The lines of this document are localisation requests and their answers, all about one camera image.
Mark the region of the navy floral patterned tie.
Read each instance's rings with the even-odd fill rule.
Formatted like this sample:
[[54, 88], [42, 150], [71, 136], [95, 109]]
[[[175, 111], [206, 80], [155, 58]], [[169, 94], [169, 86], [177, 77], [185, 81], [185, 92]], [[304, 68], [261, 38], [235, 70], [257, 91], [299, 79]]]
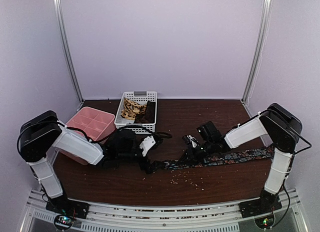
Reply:
[[208, 166], [219, 166], [228, 164], [245, 163], [252, 160], [261, 160], [273, 158], [275, 153], [274, 145], [262, 147], [258, 149], [249, 149], [230, 153], [218, 153], [209, 155], [203, 164], [179, 164], [179, 160], [164, 160], [162, 161], [163, 170], [179, 170], [187, 168], [198, 168]]

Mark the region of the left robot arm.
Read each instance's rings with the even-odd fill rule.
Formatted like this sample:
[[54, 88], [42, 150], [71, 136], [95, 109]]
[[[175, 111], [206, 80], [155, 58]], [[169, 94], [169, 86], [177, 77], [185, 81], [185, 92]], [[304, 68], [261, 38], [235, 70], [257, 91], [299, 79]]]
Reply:
[[63, 124], [54, 111], [48, 110], [21, 126], [16, 146], [44, 188], [49, 202], [61, 214], [67, 214], [72, 203], [47, 160], [47, 151], [55, 147], [103, 168], [122, 161], [137, 162], [141, 170], [150, 174], [164, 166], [163, 162], [151, 162], [147, 157], [151, 149], [162, 143], [163, 137], [147, 130], [149, 136], [138, 142], [133, 131], [137, 127], [124, 126], [100, 140], [92, 140], [83, 130]]

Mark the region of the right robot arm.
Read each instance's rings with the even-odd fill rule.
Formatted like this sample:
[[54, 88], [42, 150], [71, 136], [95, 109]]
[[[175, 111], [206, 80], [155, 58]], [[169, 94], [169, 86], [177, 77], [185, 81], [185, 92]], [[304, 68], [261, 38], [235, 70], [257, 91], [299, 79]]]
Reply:
[[192, 136], [183, 140], [188, 145], [180, 164], [197, 164], [215, 153], [226, 153], [258, 137], [267, 135], [274, 146], [274, 156], [268, 178], [256, 202], [260, 212], [268, 212], [276, 203], [276, 197], [290, 173], [296, 146], [301, 136], [302, 123], [278, 103], [271, 104], [248, 121], [238, 124], [225, 135], [209, 121], [197, 128], [204, 143], [199, 144]]

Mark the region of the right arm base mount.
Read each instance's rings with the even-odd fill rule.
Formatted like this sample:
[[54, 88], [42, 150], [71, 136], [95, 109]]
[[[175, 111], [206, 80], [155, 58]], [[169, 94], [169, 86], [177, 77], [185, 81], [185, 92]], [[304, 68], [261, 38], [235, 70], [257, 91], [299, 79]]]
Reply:
[[271, 213], [274, 210], [282, 208], [282, 204], [278, 196], [274, 198], [257, 198], [248, 200], [239, 204], [242, 218], [258, 216], [265, 213]]

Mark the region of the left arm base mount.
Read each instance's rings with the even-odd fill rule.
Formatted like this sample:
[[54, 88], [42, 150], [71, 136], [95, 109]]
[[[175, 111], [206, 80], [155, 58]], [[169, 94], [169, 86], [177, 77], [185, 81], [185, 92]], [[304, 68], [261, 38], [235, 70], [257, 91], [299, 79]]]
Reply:
[[67, 197], [48, 198], [46, 210], [70, 216], [72, 218], [86, 219], [90, 205], [86, 202], [70, 200]]

